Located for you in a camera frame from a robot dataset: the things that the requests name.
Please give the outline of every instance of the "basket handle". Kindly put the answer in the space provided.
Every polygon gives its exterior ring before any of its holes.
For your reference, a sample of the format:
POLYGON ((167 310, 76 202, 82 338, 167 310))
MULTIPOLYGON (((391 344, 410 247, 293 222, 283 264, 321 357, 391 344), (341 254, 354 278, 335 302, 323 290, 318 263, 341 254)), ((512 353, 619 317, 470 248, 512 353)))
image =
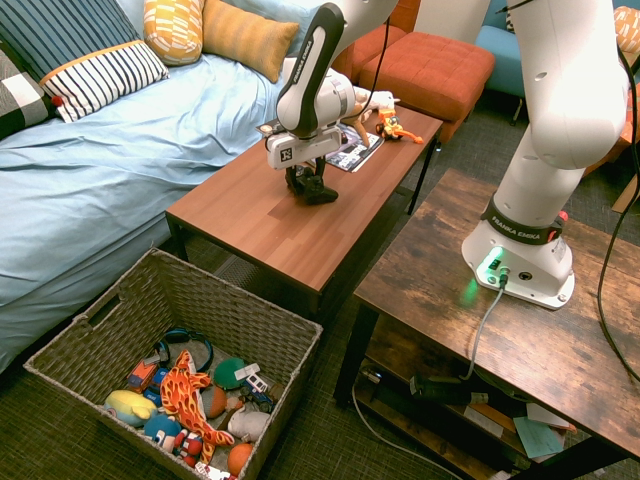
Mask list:
POLYGON ((84 313, 79 315, 79 320, 91 328, 100 325, 109 314, 122 303, 118 284, 113 285, 84 313))

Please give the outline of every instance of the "wooden table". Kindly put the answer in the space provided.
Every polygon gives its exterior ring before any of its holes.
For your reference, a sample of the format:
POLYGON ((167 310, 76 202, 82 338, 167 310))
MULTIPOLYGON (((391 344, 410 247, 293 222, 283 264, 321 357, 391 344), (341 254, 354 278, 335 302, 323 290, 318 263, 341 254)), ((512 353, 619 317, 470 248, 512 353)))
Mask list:
MULTIPOLYGON (((349 402, 365 355, 380 357, 367 350, 379 315, 413 332, 404 337, 413 336, 463 360, 457 374, 466 373, 476 329, 496 292, 477 286, 460 248, 494 190, 449 170, 357 287, 361 307, 334 393, 339 404, 349 402)), ((542 463, 542 469, 514 477, 519 479, 574 478, 626 457, 640 458, 640 385, 605 339, 596 306, 598 277, 610 237, 571 220, 563 235, 573 249, 576 289, 571 300, 560 310, 550 311, 503 296, 482 332, 476 369, 592 437, 542 463)), ((610 329, 636 371, 640 369, 638 299, 640 248, 618 240, 603 304, 610 329)), ((398 342, 410 342, 410 338, 398 342)), ((378 361, 389 363, 388 370, 406 381, 411 366, 403 363, 402 348, 399 345, 378 361)), ((410 350, 405 350, 405 358, 417 362, 413 371, 419 370, 421 357, 410 350)), ((422 358, 429 362, 425 355, 422 358)), ((406 418, 394 421, 398 426, 402 422, 409 433, 420 437, 406 418)), ((437 438, 422 438, 431 448, 440 445, 437 438)), ((491 470, 475 460, 459 456, 464 460, 456 462, 457 452, 440 453, 443 460, 473 478, 490 477, 491 470)))
MULTIPOLYGON (((355 254, 363 260, 373 256, 375 243, 382 241, 397 220, 396 216, 382 222, 384 228, 371 228, 392 194, 400 192, 407 199, 402 211, 409 200, 409 212, 415 204, 442 121, 402 107, 396 110, 403 127, 421 136, 425 144, 408 139, 385 142, 355 173, 327 165, 325 185, 339 193, 330 204, 306 205, 295 197, 287 188, 284 170, 273 170, 267 164, 264 143, 254 145, 167 210, 181 258, 187 259, 181 235, 181 228, 185 228, 307 292, 308 312, 299 313, 315 318, 324 303, 323 292, 365 229, 375 230, 373 233, 380 238, 378 242, 360 242, 365 245, 355 254), (399 188, 425 147, 426 158, 415 192, 399 188)), ((376 123, 375 116, 371 117, 365 124, 369 131, 376 123)), ((367 266, 366 261, 358 263, 367 266)), ((348 272, 354 284, 355 270, 350 268, 348 272)), ((348 288, 337 290, 349 294, 348 288)))

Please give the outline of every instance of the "headphones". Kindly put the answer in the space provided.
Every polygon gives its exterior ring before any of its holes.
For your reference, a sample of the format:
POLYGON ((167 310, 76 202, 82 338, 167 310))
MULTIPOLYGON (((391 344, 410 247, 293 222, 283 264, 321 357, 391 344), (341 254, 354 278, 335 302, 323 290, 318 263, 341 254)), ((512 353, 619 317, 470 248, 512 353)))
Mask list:
POLYGON ((187 330, 186 328, 173 328, 169 330, 167 333, 165 333, 164 338, 153 346, 153 348, 158 352, 158 355, 160 356, 160 364, 165 368, 171 368, 168 367, 169 361, 171 360, 169 344, 185 343, 189 340, 197 340, 204 343, 204 346, 207 347, 209 357, 200 366, 200 368, 198 368, 198 373, 207 372, 209 370, 209 367, 211 367, 211 362, 213 362, 213 347, 211 346, 211 342, 209 342, 209 340, 207 340, 202 333, 187 330))

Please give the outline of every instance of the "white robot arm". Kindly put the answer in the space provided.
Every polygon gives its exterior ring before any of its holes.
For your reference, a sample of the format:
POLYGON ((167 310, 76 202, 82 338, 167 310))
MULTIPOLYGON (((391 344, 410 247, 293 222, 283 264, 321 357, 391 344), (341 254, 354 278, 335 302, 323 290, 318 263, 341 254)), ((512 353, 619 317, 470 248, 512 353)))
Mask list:
MULTIPOLYGON (((324 162, 324 155, 340 148, 341 130, 335 124, 355 106, 351 82, 334 71, 327 75, 329 67, 342 50, 382 25, 397 3, 334 0, 319 7, 278 97, 279 133, 267 139, 269 165, 277 170, 289 169, 290 186, 294 182, 290 167, 312 159, 324 162)), ((322 182, 323 165, 316 168, 316 181, 322 182)), ((337 193, 331 192, 333 196, 315 197, 323 200, 314 202, 335 200, 337 193)))
POLYGON ((606 155, 626 118, 611 1, 508 0, 530 124, 462 253, 478 282, 548 308, 571 297, 572 254, 561 209, 585 167, 606 155))

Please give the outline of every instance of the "blue chair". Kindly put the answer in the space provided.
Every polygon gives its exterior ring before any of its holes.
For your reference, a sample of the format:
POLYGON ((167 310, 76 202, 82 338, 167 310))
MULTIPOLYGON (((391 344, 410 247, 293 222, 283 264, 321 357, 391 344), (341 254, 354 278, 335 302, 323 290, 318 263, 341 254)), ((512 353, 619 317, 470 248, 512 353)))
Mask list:
MULTIPOLYGON (((511 120, 515 125, 525 98, 520 48, 516 36, 507 30, 507 14, 498 13, 507 5, 506 0, 491 0, 475 44, 490 51, 496 65, 485 88, 519 97, 518 108, 511 120)), ((640 10, 640 0, 614 0, 613 7, 625 5, 640 10)))

